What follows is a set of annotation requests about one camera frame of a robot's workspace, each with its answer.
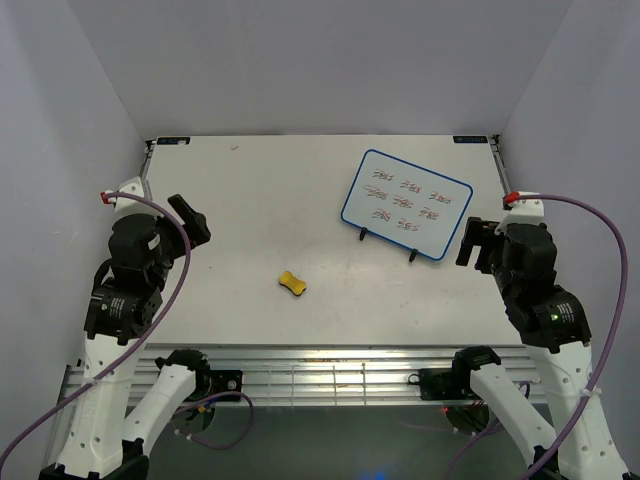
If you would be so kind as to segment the blue framed whiteboard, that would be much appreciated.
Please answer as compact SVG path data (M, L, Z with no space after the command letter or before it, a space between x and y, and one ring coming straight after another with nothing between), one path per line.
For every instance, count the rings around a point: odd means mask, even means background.
M369 149L340 217L353 227L440 261L473 195L465 182Z

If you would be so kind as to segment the yellow whiteboard eraser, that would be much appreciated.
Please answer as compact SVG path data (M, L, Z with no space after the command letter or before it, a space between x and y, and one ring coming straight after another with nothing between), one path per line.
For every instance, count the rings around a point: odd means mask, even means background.
M307 284L290 271L284 271L279 276L278 283L288 289L294 296L301 296L307 289Z

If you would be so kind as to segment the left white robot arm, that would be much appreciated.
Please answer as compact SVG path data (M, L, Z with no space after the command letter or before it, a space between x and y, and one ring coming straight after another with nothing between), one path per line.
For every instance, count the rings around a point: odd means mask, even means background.
M128 408L137 362L170 305L161 293L174 262L210 241L203 214L179 195L174 214L152 209L118 219L110 257L94 279L85 320L84 379L66 443L42 479L144 479L160 433L185 400L212 387L206 356L180 349L159 358L160 374L134 410Z

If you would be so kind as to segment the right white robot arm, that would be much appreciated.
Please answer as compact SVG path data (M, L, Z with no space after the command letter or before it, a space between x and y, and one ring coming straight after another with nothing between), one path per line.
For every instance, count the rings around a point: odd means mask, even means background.
M556 284L557 249L544 224L468 220L456 262L480 249L476 270L492 276L506 314L533 361L551 414L545 420L488 346L458 351L451 382L480 397L517 445L527 479L632 479L595 390L591 333L580 301Z

